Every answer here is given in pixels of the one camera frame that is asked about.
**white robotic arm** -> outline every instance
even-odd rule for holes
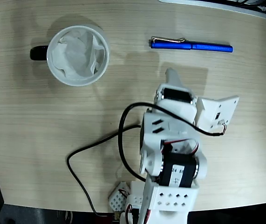
[[[221,100],[197,98],[184,87],[177,72],[166,71],[166,83],[157,89],[154,104],[208,132],[224,131],[239,97]],[[152,109],[143,116],[140,173],[146,182],[132,182],[120,224],[186,224],[197,198],[197,178],[205,178],[207,160],[193,126]]]

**sticker label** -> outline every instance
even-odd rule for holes
[[[183,173],[184,173],[184,166],[173,165],[169,187],[179,187],[181,179],[183,178]]]

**black cable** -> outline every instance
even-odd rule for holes
[[[70,170],[71,174],[73,175],[73,177],[76,179],[76,181],[78,182],[78,184],[80,185],[80,187],[82,188],[82,190],[84,191],[88,201],[89,201],[89,204],[90,204],[90,207],[92,209],[92,211],[99,217],[106,217],[106,216],[102,216],[100,214],[98,214],[93,206],[93,203],[91,201],[91,198],[87,192],[87,190],[85,189],[85,187],[83,186],[83,184],[81,183],[81,181],[79,180],[79,178],[77,177],[77,175],[74,173],[71,165],[70,165],[70,159],[73,155],[76,155],[77,153],[79,152],[82,152],[86,149],[89,149],[89,148],[92,148],[92,147],[95,147],[95,146],[98,146],[106,141],[109,141],[110,139],[118,136],[118,150],[119,150],[119,155],[120,155],[120,158],[124,164],[124,166],[126,167],[126,169],[136,178],[138,178],[139,180],[141,181],[145,181],[145,178],[141,177],[140,175],[138,175],[134,170],[132,170],[132,168],[129,166],[129,164],[127,163],[126,159],[125,159],[125,156],[124,156],[124,153],[123,153],[123,132],[125,131],[128,131],[128,130],[131,130],[131,129],[134,129],[134,128],[141,128],[140,125],[130,125],[128,127],[123,127],[124,126],[124,122],[125,122],[125,119],[129,113],[129,111],[131,109],[133,109],[134,107],[137,107],[137,106],[146,106],[146,107],[151,107],[151,108],[154,108],[156,110],[159,110],[159,111],[162,111],[168,115],[170,115],[171,117],[175,118],[175,119],[178,119],[188,125],[190,125],[191,127],[193,127],[196,131],[202,133],[202,134],[205,134],[205,135],[208,135],[208,136],[220,136],[220,135],[223,135],[223,133],[209,133],[209,132],[206,132],[198,127],[196,127],[195,125],[193,125],[192,123],[188,122],[187,120],[177,116],[176,114],[173,114],[172,112],[160,107],[160,106],[157,106],[155,104],[150,104],[150,103],[145,103],[145,102],[139,102],[139,103],[134,103],[134,104],[131,104],[129,105],[124,111],[123,111],[123,114],[122,114],[122,117],[120,119],[120,122],[119,122],[119,128],[118,128],[118,131],[116,131],[115,133],[113,133],[112,135],[108,136],[107,138],[104,138],[98,142],[95,142],[93,144],[90,144],[88,146],[85,146],[85,147],[82,147],[82,148],[79,148],[73,152],[71,152],[71,154],[69,154],[67,156],[67,166],[68,166],[68,169]]]
[[[126,131],[128,131],[128,130],[131,130],[131,129],[134,129],[134,128],[140,128],[140,127],[141,127],[140,125],[130,125],[130,126],[128,126],[128,127],[122,128],[122,132],[126,132]],[[98,146],[98,145],[100,145],[100,144],[102,144],[102,143],[104,143],[104,142],[106,142],[106,141],[108,141],[108,140],[110,140],[110,139],[116,137],[118,134],[119,134],[119,130],[116,131],[116,132],[114,132],[112,135],[108,136],[107,138],[104,138],[104,139],[102,139],[102,140],[100,140],[100,141],[98,141],[98,142],[95,142],[95,143],[90,144],[90,145],[88,145],[88,146],[84,146],[84,147],[82,147],[82,148],[77,149],[77,150],[73,151],[71,154],[69,154],[69,155],[67,156],[67,166],[68,166],[68,169],[70,170],[71,174],[73,175],[73,177],[76,179],[76,181],[78,182],[78,184],[80,185],[80,187],[81,187],[82,190],[84,191],[84,193],[85,193],[85,195],[86,195],[86,197],[87,197],[87,199],[88,199],[88,201],[89,201],[89,204],[90,204],[90,207],[91,207],[92,211],[93,211],[97,216],[100,216],[100,217],[106,217],[106,216],[102,216],[102,215],[100,215],[100,214],[98,214],[98,213],[96,212],[96,210],[95,210],[95,208],[94,208],[94,206],[93,206],[93,203],[92,203],[92,201],[91,201],[91,198],[90,198],[90,196],[89,196],[87,190],[85,189],[85,187],[83,186],[83,184],[81,183],[81,181],[79,180],[79,178],[77,177],[77,175],[74,173],[73,169],[71,168],[71,165],[70,165],[70,162],[69,162],[69,161],[70,161],[70,159],[71,159],[71,157],[72,157],[73,155],[76,155],[77,153],[82,152],[82,151],[84,151],[84,150],[86,150],[86,149],[89,149],[89,148],[92,148],[92,147]]]
[[[176,114],[160,107],[160,106],[157,106],[155,104],[150,104],[150,103],[146,103],[146,102],[138,102],[138,103],[134,103],[134,104],[131,104],[129,105],[124,111],[123,111],[123,114],[122,114],[122,117],[120,118],[120,121],[119,121],[119,127],[118,127],[118,151],[119,151],[119,155],[120,155],[120,158],[124,164],[124,166],[126,167],[126,169],[136,178],[138,178],[139,180],[145,182],[145,178],[139,176],[134,170],[131,169],[131,167],[128,165],[125,157],[124,157],[124,153],[123,153],[123,131],[124,131],[124,122],[125,122],[125,119],[129,113],[129,111],[131,109],[133,109],[134,107],[137,107],[137,106],[146,106],[146,107],[151,107],[151,108],[154,108],[156,110],[159,110],[161,112],[164,112],[168,115],[170,115],[171,117],[175,118],[175,119],[178,119],[188,125],[190,125],[191,127],[193,127],[196,131],[202,133],[202,134],[205,134],[205,135],[208,135],[208,136],[221,136],[221,135],[224,135],[224,132],[222,133],[209,133],[209,132],[206,132],[198,127],[196,127],[195,125],[193,125],[192,123],[190,123],[189,121],[177,116]]]

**red wire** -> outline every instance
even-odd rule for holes
[[[147,209],[143,224],[147,224],[147,221],[148,221],[149,218],[150,218],[150,210]]]
[[[172,144],[172,143],[176,143],[176,142],[187,141],[187,140],[193,140],[193,139],[180,139],[180,140],[174,140],[174,141],[167,141],[167,142],[164,142],[164,145],[168,145],[168,144]]]
[[[128,196],[125,195],[125,193],[127,193],[127,191],[125,191],[124,189],[118,189],[118,191],[125,197],[127,198]]]
[[[133,209],[133,208],[132,208],[132,205],[131,205],[131,204],[128,204],[127,209],[125,210],[125,214],[124,214],[126,224],[129,224],[128,213],[129,213],[130,211],[132,211],[132,209]]]
[[[168,144],[172,144],[172,143],[176,143],[176,142],[187,141],[187,140],[195,140],[195,139],[181,139],[181,140],[167,141],[167,142],[164,142],[164,145],[168,145]],[[195,154],[198,151],[198,148],[199,148],[199,143],[196,141],[196,146],[194,147],[194,149],[192,150],[192,152],[190,154]]]

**black mug handle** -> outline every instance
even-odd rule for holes
[[[48,45],[36,46],[30,50],[30,59],[34,61],[46,61],[47,60]]]

